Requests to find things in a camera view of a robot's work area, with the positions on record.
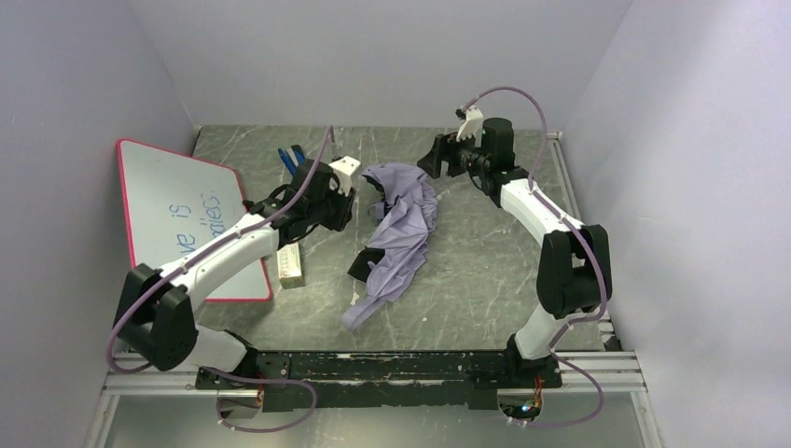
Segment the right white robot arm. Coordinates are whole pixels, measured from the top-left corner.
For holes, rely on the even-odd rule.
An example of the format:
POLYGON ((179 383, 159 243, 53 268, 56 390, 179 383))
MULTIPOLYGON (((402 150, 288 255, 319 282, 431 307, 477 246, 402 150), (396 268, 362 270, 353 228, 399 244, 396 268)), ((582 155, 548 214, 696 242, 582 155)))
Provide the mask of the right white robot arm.
POLYGON ((548 357, 569 328, 604 315, 612 296, 607 231, 565 213, 532 172, 517 165, 510 120, 466 122, 455 133, 439 134, 417 164, 434 179, 468 175, 539 243, 539 304, 509 342, 521 358, 548 357))

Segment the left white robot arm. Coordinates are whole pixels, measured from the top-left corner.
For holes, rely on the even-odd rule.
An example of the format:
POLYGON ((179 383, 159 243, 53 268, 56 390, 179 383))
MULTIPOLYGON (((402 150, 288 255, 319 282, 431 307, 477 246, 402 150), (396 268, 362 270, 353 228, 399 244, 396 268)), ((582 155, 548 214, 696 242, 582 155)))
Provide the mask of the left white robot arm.
POLYGON ((216 289, 247 266, 275 254, 318 227, 342 231, 351 218, 360 161, 307 159, 292 180, 267 198, 246 201, 246 214, 206 245, 158 268, 141 263, 124 281, 106 358, 115 371, 122 340, 148 367, 182 364, 256 377, 257 350, 230 331, 196 324, 194 313, 216 289))

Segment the pink framed whiteboard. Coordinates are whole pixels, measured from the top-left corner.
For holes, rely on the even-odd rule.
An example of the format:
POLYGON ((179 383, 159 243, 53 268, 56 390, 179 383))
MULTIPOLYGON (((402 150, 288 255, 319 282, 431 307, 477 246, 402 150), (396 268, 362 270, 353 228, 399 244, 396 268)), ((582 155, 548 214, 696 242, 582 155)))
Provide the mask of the pink framed whiteboard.
POLYGON ((131 139, 118 140, 117 154, 133 266, 168 273, 246 213, 228 167, 131 139))

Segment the small beige box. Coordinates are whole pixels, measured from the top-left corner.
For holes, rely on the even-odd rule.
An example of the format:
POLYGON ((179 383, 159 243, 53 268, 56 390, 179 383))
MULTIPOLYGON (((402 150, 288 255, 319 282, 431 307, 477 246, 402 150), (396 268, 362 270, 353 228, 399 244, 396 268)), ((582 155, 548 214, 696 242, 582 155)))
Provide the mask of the small beige box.
POLYGON ((291 243, 277 251, 278 281, 283 289, 305 286, 299 243, 291 243))

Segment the lavender folding umbrella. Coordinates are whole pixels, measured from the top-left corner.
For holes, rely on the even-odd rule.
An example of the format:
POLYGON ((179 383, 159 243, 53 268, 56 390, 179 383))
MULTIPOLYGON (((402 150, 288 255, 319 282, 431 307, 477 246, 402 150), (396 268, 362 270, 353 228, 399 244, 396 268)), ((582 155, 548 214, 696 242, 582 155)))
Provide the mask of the lavender folding umbrella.
POLYGON ((366 284, 366 297, 341 317, 349 330, 404 294, 426 262, 427 240, 437 226, 436 192, 423 169, 387 162, 370 165, 362 176, 382 199, 371 206, 378 227, 348 271, 366 284))

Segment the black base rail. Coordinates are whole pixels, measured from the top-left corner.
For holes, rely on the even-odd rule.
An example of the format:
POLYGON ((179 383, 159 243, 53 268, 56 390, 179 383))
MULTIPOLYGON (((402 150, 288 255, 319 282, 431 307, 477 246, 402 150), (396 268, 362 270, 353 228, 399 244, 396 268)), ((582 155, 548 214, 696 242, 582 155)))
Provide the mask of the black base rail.
POLYGON ((508 389, 562 386, 552 357, 524 360, 511 349, 442 351, 262 351, 242 377, 261 392, 266 412, 319 408, 465 405, 496 410, 508 389))

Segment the blue stapler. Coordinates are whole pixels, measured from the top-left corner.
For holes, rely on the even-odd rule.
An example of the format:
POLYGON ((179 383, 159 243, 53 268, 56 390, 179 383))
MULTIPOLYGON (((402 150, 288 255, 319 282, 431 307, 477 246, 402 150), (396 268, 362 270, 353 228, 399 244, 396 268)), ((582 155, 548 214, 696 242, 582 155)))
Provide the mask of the blue stapler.
POLYGON ((304 150, 300 145, 292 145, 288 150, 280 147, 277 151, 286 171, 290 175, 294 175, 306 161, 304 150))

